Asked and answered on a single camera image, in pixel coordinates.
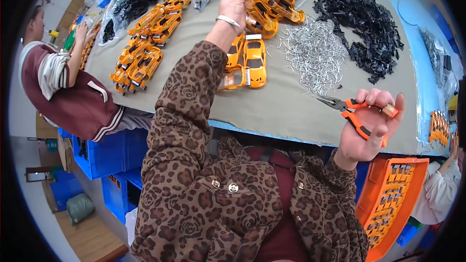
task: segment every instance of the jacket button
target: jacket button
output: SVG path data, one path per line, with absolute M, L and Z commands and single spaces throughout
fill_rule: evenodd
M 230 190 L 230 192 L 237 192 L 238 191 L 238 185 L 236 183 L 232 183 L 232 184 L 228 185 L 228 190 Z
M 212 186 L 215 187 L 215 188 L 219 188 L 220 187 L 220 182 L 217 180 L 217 179 L 213 179 L 212 182 L 211 182 Z

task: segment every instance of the dark red shirt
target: dark red shirt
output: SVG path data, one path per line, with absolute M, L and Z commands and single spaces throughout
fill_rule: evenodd
M 251 160 L 260 160 L 265 148 L 250 147 L 245 151 L 251 157 Z M 306 262 L 308 261 L 306 247 L 289 210 L 291 189 L 294 182 L 294 173 L 289 169 L 294 166 L 294 162 L 290 157 L 278 150 L 272 151 L 269 162 L 283 167 L 274 166 L 283 205 L 283 217 L 262 242 L 255 261 L 271 262 L 288 259 L 295 262 Z

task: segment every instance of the white sleeve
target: white sleeve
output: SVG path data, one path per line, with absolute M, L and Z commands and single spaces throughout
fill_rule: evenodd
M 437 211 L 450 208 L 457 191 L 453 180 L 446 175 L 442 176 L 439 171 L 427 178 L 424 188 L 429 207 Z
M 67 88 L 68 69 L 66 63 L 70 56 L 68 53 L 52 53 L 44 57 L 37 74 L 39 87 L 47 100 L 60 88 Z

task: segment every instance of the woman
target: woman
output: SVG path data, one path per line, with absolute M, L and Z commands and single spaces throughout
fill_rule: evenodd
M 245 27 L 244 1 L 219 3 L 224 20 L 178 61 L 156 102 L 132 253 L 141 261 L 362 262 L 368 239 L 355 216 L 356 164 L 398 129 L 405 98 L 358 91 L 358 102 L 390 103 L 399 114 L 387 120 L 358 109 L 371 137 L 347 123 L 326 166 L 304 152 L 260 161 L 230 136 L 207 155 L 207 119 L 226 53 Z
M 452 138 L 448 159 L 441 166 L 436 161 L 429 164 L 424 186 L 411 213 L 420 223 L 436 225 L 448 215 L 461 181 L 458 167 L 460 153 L 458 139 Z
M 36 6 L 22 38 L 19 80 L 46 121 L 95 142 L 124 129 L 149 129 L 152 114 L 116 105 L 102 83 L 79 69 L 82 50 L 94 37 L 86 23 L 76 27 L 71 56 L 42 42 L 44 26 L 44 10 Z

